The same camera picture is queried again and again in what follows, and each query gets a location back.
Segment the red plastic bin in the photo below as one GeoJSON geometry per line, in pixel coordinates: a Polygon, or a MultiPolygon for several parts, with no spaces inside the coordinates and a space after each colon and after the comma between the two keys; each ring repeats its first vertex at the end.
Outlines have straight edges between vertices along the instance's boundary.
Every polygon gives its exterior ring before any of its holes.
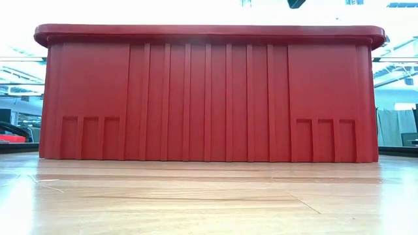
{"type": "Polygon", "coordinates": [[[43,24],[45,159],[372,163],[382,28],[43,24]]]}

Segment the black curved object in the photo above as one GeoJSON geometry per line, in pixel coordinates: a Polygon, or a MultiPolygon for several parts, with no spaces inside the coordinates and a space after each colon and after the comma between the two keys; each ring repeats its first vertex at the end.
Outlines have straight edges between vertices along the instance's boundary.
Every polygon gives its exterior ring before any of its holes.
{"type": "MultiPolygon", "coordinates": [[[[0,134],[18,135],[26,137],[26,142],[33,142],[31,134],[24,129],[12,125],[10,123],[0,121],[0,134]]],[[[23,144],[23,143],[7,143],[0,142],[0,144],[23,144]]]]}

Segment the green fabric curtain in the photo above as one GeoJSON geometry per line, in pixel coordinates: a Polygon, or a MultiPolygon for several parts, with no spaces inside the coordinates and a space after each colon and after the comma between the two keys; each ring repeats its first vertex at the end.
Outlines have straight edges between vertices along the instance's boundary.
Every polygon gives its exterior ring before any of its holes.
{"type": "Polygon", "coordinates": [[[377,110],[379,147],[414,147],[418,128],[413,110],[377,110]]]}

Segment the red flat object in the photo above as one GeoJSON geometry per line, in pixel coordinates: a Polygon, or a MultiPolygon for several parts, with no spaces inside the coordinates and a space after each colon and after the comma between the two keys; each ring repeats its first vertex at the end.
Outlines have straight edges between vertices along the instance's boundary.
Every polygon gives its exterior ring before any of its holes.
{"type": "Polygon", "coordinates": [[[24,143],[26,142],[26,137],[18,135],[0,134],[0,142],[24,143]]]}

